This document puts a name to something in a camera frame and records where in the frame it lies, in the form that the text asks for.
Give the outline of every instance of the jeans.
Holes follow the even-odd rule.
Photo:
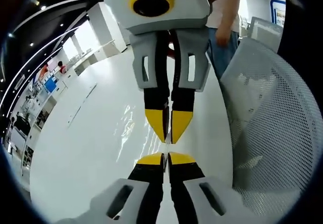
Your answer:
[[[231,31],[228,45],[226,47],[221,47],[217,45],[216,31],[217,29],[214,28],[208,29],[208,36],[211,43],[207,49],[207,54],[211,60],[217,78],[220,79],[238,48],[238,32]]]

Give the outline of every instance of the white wall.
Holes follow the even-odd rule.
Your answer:
[[[64,42],[63,50],[69,60],[79,54],[70,37]]]
[[[65,51],[61,49],[59,53],[56,55],[57,61],[62,61],[63,64],[67,64],[69,62],[69,58],[67,57]]]
[[[75,37],[83,52],[86,52],[88,49],[95,49],[100,45],[89,21],[84,22],[75,31]]]
[[[88,12],[90,18],[90,24],[92,25],[93,31],[100,43],[105,45],[112,40],[112,36],[107,28],[105,19],[103,17],[100,4],[97,3]]]
[[[120,52],[124,51],[125,49],[127,49],[127,46],[115,17],[113,16],[109,7],[104,2],[99,2],[99,6],[101,8],[101,12],[107,25],[107,28],[110,32],[110,35],[114,40],[114,45]]]
[[[269,0],[240,0],[239,15],[249,23],[254,16],[272,21]]]
[[[83,50],[82,50],[82,48],[81,48],[81,46],[80,46],[80,43],[79,43],[79,41],[77,40],[76,36],[75,36],[75,35],[73,35],[73,36],[71,37],[71,40],[72,40],[72,42],[74,43],[74,46],[75,46],[75,48],[76,48],[76,50],[77,50],[78,54],[82,55],[82,54],[83,54]]]
[[[130,36],[130,32],[128,30],[126,30],[122,25],[119,25],[119,28],[120,28],[120,31],[121,31],[121,34],[122,34],[122,37],[125,41],[125,44],[126,45],[129,45],[130,44],[130,39],[129,39],[129,36]]]
[[[58,61],[59,60],[57,57],[53,57],[51,60],[48,61],[47,64],[50,71],[53,71],[57,67]]]

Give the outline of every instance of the red object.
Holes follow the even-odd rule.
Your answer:
[[[65,65],[61,66],[61,68],[60,68],[60,72],[61,72],[62,74],[63,74],[63,73],[65,73],[64,68],[66,68],[66,66],[65,66]]]
[[[48,65],[45,65],[40,71],[39,79],[42,79],[47,72],[48,72]]]

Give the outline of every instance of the white counter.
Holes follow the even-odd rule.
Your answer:
[[[49,115],[35,147],[30,194],[50,222],[87,211],[91,198],[116,179],[127,178],[137,160],[166,151],[146,120],[132,61],[128,50],[91,65]],[[168,71],[172,82],[171,58]],[[232,184],[230,128],[213,70],[204,92],[195,94],[192,122],[168,150],[192,155],[205,175]],[[157,223],[176,223],[175,211],[167,208],[172,205],[166,191]]]
[[[117,55],[120,52],[113,44],[114,40],[108,42],[103,46],[94,48],[91,52],[84,55],[76,64],[72,66],[77,75],[80,75],[87,67],[95,64],[101,60]]]

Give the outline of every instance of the white shirt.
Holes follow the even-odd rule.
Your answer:
[[[222,11],[225,4],[225,0],[217,0],[212,3],[213,11],[209,15],[206,26],[211,28],[218,28],[222,20]],[[236,19],[234,20],[232,31],[239,32],[239,16],[237,14]]]
[[[27,106],[28,106],[28,109],[32,109],[36,104],[36,100],[34,100],[33,98],[30,98],[27,102]]]

